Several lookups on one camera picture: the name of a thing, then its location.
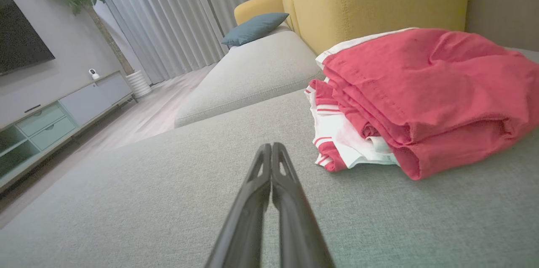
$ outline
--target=television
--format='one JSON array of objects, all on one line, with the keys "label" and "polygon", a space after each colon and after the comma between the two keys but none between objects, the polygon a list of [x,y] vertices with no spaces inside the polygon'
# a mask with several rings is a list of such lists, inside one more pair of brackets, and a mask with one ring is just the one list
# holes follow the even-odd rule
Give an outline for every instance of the television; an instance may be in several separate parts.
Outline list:
[{"label": "television", "polygon": [[0,76],[54,59],[13,0],[0,0]]}]

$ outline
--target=folded red towel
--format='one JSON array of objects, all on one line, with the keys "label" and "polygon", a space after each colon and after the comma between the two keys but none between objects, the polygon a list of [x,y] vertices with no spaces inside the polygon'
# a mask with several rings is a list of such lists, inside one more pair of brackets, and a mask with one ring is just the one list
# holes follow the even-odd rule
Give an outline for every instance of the folded red towel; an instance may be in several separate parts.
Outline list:
[{"label": "folded red towel", "polygon": [[477,34],[398,31],[317,61],[356,130],[379,132],[413,180],[484,159],[539,125],[539,65]]}]

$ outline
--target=gray sofa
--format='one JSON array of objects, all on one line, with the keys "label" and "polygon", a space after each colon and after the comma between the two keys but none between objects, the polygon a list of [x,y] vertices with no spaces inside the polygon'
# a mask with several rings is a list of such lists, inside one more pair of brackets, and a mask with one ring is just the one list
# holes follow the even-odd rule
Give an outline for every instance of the gray sofa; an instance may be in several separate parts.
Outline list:
[{"label": "gray sofa", "polygon": [[232,48],[200,82],[176,116],[175,127],[204,120],[323,79],[316,55],[283,23],[268,36]]},{"label": "gray sofa", "polygon": [[[414,182],[397,166],[316,166],[303,91],[195,122],[77,166],[0,231],[2,267],[201,267],[254,153],[284,143],[337,267],[536,266],[539,132]],[[278,213],[263,267],[279,266]]]}]

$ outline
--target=cabinet drawer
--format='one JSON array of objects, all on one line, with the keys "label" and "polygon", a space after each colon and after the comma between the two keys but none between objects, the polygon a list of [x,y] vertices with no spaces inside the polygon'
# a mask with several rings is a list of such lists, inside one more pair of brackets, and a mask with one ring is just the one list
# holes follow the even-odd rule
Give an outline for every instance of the cabinet drawer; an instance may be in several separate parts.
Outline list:
[{"label": "cabinet drawer", "polygon": [[51,126],[48,126],[42,132],[36,134],[32,138],[32,142],[34,142],[39,149],[45,150],[48,146],[54,144],[54,142],[61,139],[73,129],[75,129],[75,125],[71,123],[69,118],[63,118]]},{"label": "cabinet drawer", "polygon": [[60,109],[60,107],[53,104],[17,123],[17,126],[27,136],[31,136],[63,116],[64,112]]}]

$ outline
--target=gray curtain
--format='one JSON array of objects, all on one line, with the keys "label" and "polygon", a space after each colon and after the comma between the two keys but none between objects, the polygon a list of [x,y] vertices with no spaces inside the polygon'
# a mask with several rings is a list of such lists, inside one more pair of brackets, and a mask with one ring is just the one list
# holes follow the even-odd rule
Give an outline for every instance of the gray curtain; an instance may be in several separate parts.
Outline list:
[{"label": "gray curtain", "polygon": [[217,63],[248,0],[107,0],[152,83]]}]

